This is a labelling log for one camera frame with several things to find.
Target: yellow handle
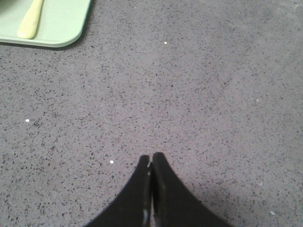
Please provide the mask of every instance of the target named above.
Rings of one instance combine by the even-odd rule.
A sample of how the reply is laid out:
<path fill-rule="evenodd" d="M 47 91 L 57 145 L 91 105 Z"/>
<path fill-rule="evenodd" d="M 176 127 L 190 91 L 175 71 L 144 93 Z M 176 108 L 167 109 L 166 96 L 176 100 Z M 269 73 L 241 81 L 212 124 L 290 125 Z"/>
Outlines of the yellow handle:
<path fill-rule="evenodd" d="M 19 38 L 31 39 L 35 36 L 40 18 L 42 3 L 43 0 L 33 0 L 17 32 Z"/>

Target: light green tray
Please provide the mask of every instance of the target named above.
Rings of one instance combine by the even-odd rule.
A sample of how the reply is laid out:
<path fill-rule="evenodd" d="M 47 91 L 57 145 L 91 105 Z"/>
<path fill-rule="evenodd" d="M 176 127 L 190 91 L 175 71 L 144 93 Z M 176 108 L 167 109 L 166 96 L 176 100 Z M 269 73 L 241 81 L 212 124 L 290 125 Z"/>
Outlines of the light green tray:
<path fill-rule="evenodd" d="M 32 0 L 0 0 L 0 42 L 62 47 L 81 35 L 91 0 L 44 0 L 33 39 L 17 37 Z"/>

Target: black object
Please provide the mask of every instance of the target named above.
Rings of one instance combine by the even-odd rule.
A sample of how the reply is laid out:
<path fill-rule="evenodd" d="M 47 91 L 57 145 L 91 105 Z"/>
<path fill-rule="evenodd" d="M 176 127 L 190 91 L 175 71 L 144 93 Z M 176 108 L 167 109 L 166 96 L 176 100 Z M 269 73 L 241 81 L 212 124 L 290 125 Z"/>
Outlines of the black object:
<path fill-rule="evenodd" d="M 117 198 L 86 227 L 149 227 L 151 192 L 157 227 L 231 227 L 183 185 L 163 153 L 141 156 Z"/>

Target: yellow utensil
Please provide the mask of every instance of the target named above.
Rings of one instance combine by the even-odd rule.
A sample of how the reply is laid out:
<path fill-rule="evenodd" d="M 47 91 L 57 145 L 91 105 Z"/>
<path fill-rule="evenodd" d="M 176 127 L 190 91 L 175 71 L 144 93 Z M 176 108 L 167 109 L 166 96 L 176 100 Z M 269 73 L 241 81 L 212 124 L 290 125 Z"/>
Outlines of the yellow utensil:
<path fill-rule="evenodd" d="M 42 3 L 43 0 L 33 0 L 17 32 L 19 38 L 31 39 L 35 36 L 40 18 Z"/>

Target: gray speckled countertop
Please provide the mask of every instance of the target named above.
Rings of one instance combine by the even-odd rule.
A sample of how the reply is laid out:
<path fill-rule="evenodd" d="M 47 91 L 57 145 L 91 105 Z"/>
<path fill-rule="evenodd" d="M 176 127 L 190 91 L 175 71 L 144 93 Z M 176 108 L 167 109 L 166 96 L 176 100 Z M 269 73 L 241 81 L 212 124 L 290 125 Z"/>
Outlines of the gray speckled countertop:
<path fill-rule="evenodd" d="M 302 226 L 302 0 L 95 0 L 84 32 L 0 45 L 1 227 L 83 226 L 156 151 L 233 226 Z"/>

